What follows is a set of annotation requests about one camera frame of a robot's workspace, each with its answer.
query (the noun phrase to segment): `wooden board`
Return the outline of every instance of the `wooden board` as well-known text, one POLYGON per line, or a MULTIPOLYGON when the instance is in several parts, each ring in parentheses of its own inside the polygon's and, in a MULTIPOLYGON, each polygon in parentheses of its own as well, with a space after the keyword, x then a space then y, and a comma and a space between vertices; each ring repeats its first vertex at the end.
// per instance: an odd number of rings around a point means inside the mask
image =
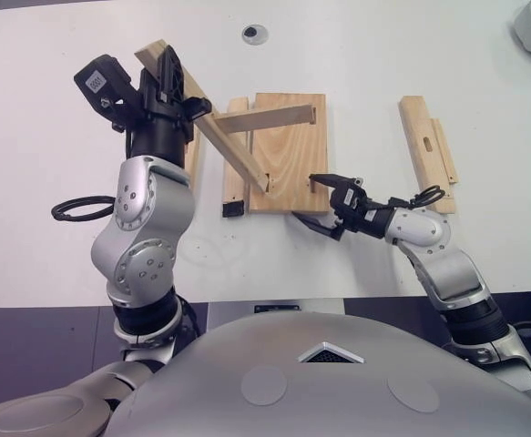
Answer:
POLYGON ((439 152, 441 153, 441 159, 444 162, 445 173, 447 173, 447 180, 450 184, 456 184, 459 182, 457 171, 455 170, 454 160, 451 158, 451 150, 447 145, 447 138, 445 137, 444 129, 441 126, 439 118, 432 118, 433 129, 435 136, 437 137, 437 144, 439 145, 439 152))
MULTIPOLYGON (((155 78, 158 78, 158 58, 166 47, 166 42, 158 40, 136 52, 136 58, 155 78)), ((197 84, 194 77, 182 66, 184 72, 184 97, 205 97, 206 94, 197 84)), ((220 115, 218 109, 213 105, 212 113, 204 117, 197 118, 194 123, 199 127, 204 136, 212 145, 230 162, 237 172, 252 185, 257 191, 264 191, 268 185, 268 178, 260 168, 255 158, 235 137, 229 137, 220 129, 215 121, 215 117, 220 115)))
POLYGON ((194 139, 186 145, 186 155, 184 155, 184 169, 190 175, 190 189, 196 186, 197 173, 199 167, 200 154, 200 130, 194 127, 194 139))
POLYGON ((215 117, 219 127, 228 134, 247 132, 269 127, 315 123, 312 105, 291 105, 288 107, 254 108, 244 111, 228 111, 215 117))
MULTIPOLYGON (((248 97, 233 98, 229 102, 227 110, 229 112, 242 111, 249 108, 248 97)), ((239 142, 248 147, 249 132, 239 132, 229 134, 236 137, 239 142)), ((222 217, 238 217, 245 213, 245 200, 247 199, 247 182, 243 180, 239 173, 225 160, 222 187, 222 217)))
POLYGON ((429 205, 428 208, 442 214, 454 213, 453 193, 423 97, 405 96, 399 103, 399 109, 420 189, 438 185, 445 191, 445 197, 429 205))
POLYGON ((316 124, 253 132, 253 156, 269 174, 267 192, 250 188, 250 212, 326 213, 328 189, 310 188, 311 173, 328 172, 326 96, 324 94, 258 94, 256 108, 311 104, 316 124))

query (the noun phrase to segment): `screw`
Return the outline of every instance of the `screw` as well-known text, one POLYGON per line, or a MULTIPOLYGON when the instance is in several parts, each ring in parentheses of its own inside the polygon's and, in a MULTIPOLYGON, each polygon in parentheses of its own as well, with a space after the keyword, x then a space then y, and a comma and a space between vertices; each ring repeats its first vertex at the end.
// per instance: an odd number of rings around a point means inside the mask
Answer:
POLYGON ((111 107, 113 105, 113 102, 109 97, 101 97, 101 107, 104 109, 107 109, 108 107, 111 107))

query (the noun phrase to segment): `table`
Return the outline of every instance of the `table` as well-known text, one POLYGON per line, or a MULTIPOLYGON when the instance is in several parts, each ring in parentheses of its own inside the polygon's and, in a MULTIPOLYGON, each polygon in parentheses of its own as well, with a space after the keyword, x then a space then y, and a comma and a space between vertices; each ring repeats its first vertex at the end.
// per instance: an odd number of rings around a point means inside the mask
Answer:
MULTIPOLYGON (((256 92, 325 93, 331 171, 369 195, 418 187, 397 102, 423 95, 461 182, 450 220, 494 292, 531 290, 531 56, 510 22, 525 0, 148 0, 0 11, 0 307, 106 305, 89 251, 106 219, 58 223, 63 200, 113 195, 123 138, 73 75, 164 38, 213 102, 256 92), (269 41, 248 46, 248 24, 269 41)), ((342 242, 293 217, 220 216, 222 158, 203 145, 196 217, 179 245, 190 301, 424 294, 396 248, 342 242)))

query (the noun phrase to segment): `circular grommet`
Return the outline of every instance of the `circular grommet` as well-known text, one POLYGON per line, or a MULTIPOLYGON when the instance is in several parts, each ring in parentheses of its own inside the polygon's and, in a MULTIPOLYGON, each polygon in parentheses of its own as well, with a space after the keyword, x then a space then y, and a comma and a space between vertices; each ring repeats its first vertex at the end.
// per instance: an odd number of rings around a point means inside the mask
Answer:
POLYGON ((269 39, 269 32, 262 25, 247 25, 240 35, 250 46, 260 46, 269 39))

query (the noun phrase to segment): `wood grain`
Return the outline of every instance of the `wood grain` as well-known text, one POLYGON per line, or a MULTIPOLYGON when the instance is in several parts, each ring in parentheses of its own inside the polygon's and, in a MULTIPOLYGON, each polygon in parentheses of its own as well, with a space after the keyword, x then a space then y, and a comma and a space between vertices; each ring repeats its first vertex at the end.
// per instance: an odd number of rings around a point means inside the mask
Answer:
POLYGON ((184 169, 190 175, 190 189, 194 191, 196 187, 197 173, 199 167, 200 154, 200 130, 194 127, 194 139, 186 145, 186 154, 184 155, 184 169))
MULTIPOLYGON (((166 42, 158 40, 148 44, 136 52, 136 58, 143 64, 147 71, 155 78, 158 78, 158 58, 166 47, 166 42)), ((184 97, 205 97, 194 77, 182 66, 184 72, 184 97)), ((194 124, 199 127, 204 136, 220 152, 220 154, 230 162, 242 178, 248 180, 258 191, 264 191, 269 180, 265 172, 260 168, 255 158, 235 137, 229 137, 220 129, 214 117, 220 115, 213 105, 212 112, 204 117, 194 120, 194 124)))
POLYGON ((455 170, 454 160, 451 157, 451 150, 447 145, 447 138, 445 137, 444 129, 441 126, 439 118, 432 118, 433 129, 437 137, 437 144, 439 144, 439 151, 441 152, 441 159, 444 162, 445 173, 447 173, 447 180, 450 184, 459 182, 457 171, 455 170))
POLYGON ((399 110, 420 189, 438 185, 445 191, 445 197, 429 205, 428 208, 442 214, 454 213, 454 197, 423 97, 403 97, 399 103, 399 110))
POLYGON ((258 94, 256 108, 311 104, 315 125, 294 125, 253 132, 253 156, 269 174, 266 193, 250 188, 251 212, 325 213, 328 189, 310 188, 311 173, 328 172, 326 96, 324 94, 258 94))
MULTIPOLYGON (((243 111, 249 109, 248 97, 233 98, 229 102, 227 110, 229 112, 243 111)), ((244 146, 248 147, 249 132, 239 132, 229 134, 235 137, 244 146)), ((225 160, 222 187, 222 217, 242 216, 245 212, 245 200, 247 199, 247 182, 243 180, 239 173, 225 160)))
POLYGON ((245 111, 227 112, 215 117, 220 128, 230 134, 270 127, 315 123, 312 105, 291 105, 275 108, 254 108, 245 111))

